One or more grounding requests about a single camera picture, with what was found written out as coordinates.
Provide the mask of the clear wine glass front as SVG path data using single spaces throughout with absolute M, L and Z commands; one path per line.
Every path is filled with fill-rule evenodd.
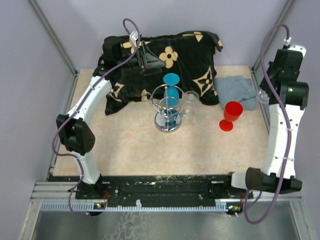
M 264 104 L 264 105 L 268 105 L 269 104 L 269 96 L 268 94 L 260 89 L 258 92 L 257 92 L 257 100 L 261 103 L 261 104 Z

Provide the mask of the red plastic wine glass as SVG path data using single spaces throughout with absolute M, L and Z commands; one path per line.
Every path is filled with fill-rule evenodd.
M 233 129 L 233 122 L 237 121 L 243 113 L 243 106 L 237 101 L 229 101 L 224 108 L 224 119 L 219 122 L 219 127 L 225 132 L 229 132 Z

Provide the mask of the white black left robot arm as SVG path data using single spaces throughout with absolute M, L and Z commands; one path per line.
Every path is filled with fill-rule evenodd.
M 114 89 L 114 84 L 109 80 L 110 74 L 116 70 L 137 70 L 141 75 L 148 76 L 162 72 L 166 65 L 137 32 L 129 36 L 133 52 L 128 57 L 124 57 L 118 37 L 107 37 L 106 43 L 111 51 L 109 62 L 115 65 L 102 75 L 92 77 L 75 106 L 67 114 L 57 116 L 57 132 L 53 137 L 65 146 L 65 156 L 75 158 L 80 171 L 77 185 L 83 185 L 87 194 L 95 199 L 103 195 L 104 186 L 93 156 L 96 137 L 90 129 L 90 122 L 102 99 Z

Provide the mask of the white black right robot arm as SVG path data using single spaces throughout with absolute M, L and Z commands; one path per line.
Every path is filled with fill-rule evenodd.
M 298 81 L 300 67 L 306 54 L 301 45 L 278 49 L 274 61 L 269 62 L 267 75 L 285 106 L 290 127 L 282 109 L 265 79 L 259 87 L 269 96 L 270 128 L 266 159 L 262 168 L 249 167 L 246 172 L 234 172 L 223 185 L 223 192 L 235 198 L 241 189 L 276 192 L 283 161 L 286 161 L 280 194 L 299 192 L 302 181 L 296 179 L 295 148 L 301 118 L 308 104 L 309 85 Z

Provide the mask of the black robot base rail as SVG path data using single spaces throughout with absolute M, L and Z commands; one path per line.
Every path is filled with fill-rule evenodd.
M 99 200 L 102 207 L 214 207 L 218 199 L 244 202 L 246 191 L 231 187 L 229 174 L 101 176 L 90 186 L 80 183 L 77 200 Z

